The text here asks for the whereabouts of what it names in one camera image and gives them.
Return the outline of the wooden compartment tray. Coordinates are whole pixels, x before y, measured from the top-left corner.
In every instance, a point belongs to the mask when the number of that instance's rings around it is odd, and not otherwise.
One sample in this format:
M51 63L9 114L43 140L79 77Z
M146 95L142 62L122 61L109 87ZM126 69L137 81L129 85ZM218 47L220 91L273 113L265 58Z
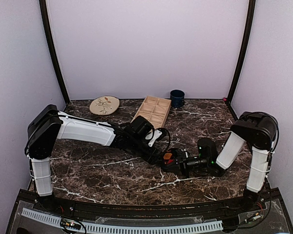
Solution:
M142 116L147 119L155 129L162 128L165 125L170 108L170 99L147 96L139 107L133 120L137 116Z

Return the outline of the argyle patterned sock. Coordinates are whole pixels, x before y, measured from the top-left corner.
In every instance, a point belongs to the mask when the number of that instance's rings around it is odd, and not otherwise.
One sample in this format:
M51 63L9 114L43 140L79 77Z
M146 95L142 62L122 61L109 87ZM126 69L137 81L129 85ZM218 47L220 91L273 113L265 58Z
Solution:
M162 158L161 168L164 172L180 173L181 167L180 162L186 158L184 151L178 148L168 149Z

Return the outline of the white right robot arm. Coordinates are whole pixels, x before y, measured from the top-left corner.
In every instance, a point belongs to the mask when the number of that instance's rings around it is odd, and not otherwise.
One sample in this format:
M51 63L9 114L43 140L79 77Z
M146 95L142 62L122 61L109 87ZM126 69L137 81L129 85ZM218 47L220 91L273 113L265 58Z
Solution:
M246 189L258 193L270 172L272 155L279 140L279 126L275 117L264 112L244 112L230 127L230 134L219 153L216 144L204 137L197 141L198 156L182 153L178 161L181 173L188 176L195 168L203 168L208 175L222 177L248 145L251 148L251 168Z

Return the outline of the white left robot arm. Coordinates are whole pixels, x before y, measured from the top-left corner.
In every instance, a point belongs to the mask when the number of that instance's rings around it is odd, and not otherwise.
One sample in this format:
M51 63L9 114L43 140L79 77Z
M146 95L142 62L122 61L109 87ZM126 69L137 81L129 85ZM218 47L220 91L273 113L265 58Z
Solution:
M41 197L40 205L49 213L59 209L59 201L52 196L50 169L56 140L85 141L121 149L154 165L163 155L154 143L166 135L163 128L156 129L142 116L123 124L97 122L60 112L53 104L47 105L29 124L27 134L24 154L31 162L31 176Z

